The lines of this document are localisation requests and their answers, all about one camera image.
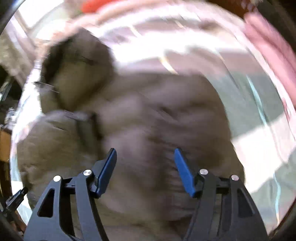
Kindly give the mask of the beige lace curtain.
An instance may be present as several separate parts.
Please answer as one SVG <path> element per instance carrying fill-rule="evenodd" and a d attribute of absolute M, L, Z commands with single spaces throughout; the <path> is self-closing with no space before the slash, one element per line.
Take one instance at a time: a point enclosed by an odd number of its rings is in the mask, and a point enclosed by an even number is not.
<path fill-rule="evenodd" d="M 33 41 L 23 31 L 6 27 L 1 34 L 1 66 L 24 85 L 34 67 L 36 51 Z"/>

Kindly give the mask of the olive green down jacket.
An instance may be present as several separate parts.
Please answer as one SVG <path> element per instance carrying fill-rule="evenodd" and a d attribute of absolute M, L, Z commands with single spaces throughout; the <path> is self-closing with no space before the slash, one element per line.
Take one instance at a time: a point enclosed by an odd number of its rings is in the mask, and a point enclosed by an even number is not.
<path fill-rule="evenodd" d="M 96 202 L 111 240 L 180 240 L 195 209 L 174 161 L 244 177 L 215 88 L 202 75 L 114 70 L 110 47 L 81 29 L 52 44 L 37 83 L 44 116 L 17 145 L 18 169 L 35 207 L 55 175 L 73 177 L 117 151 Z"/>

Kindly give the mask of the patchwork bed quilt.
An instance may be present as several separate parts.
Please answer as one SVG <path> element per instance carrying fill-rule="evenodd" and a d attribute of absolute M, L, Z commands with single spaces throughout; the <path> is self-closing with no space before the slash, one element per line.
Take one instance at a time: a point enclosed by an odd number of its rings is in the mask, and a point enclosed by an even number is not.
<path fill-rule="evenodd" d="M 114 5 L 103 16 L 68 23 L 40 47 L 21 98 L 11 148 L 13 187 L 25 186 L 17 145 L 44 116 L 37 83 L 52 44 L 85 29 L 110 47 L 114 70 L 199 74 L 215 88 L 225 109 L 231 143 L 243 166 L 241 178 L 262 216 L 275 230 L 295 199 L 293 106 L 273 71 L 241 31 L 243 21 L 200 1 L 139 1 Z"/>

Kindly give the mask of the pink folded garment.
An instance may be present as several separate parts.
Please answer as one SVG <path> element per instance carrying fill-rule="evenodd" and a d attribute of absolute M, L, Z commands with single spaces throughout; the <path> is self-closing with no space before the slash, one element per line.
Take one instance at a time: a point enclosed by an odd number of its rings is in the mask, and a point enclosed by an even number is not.
<path fill-rule="evenodd" d="M 262 54 L 295 105 L 295 53 L 291 46 L 259 13 L 244 15 L 243 32 Z"/>

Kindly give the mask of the orange carrot plush toy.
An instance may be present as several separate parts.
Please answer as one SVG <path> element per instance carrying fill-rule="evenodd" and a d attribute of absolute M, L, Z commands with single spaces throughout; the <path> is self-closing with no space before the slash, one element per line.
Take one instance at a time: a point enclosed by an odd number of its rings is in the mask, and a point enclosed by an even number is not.
<path fill-rule="evenodd" d="M 80 10 L 83 13 L 95 13 L 99 8 L 111 2 L 113 0 L 87 0 L 81 4 Z"/>

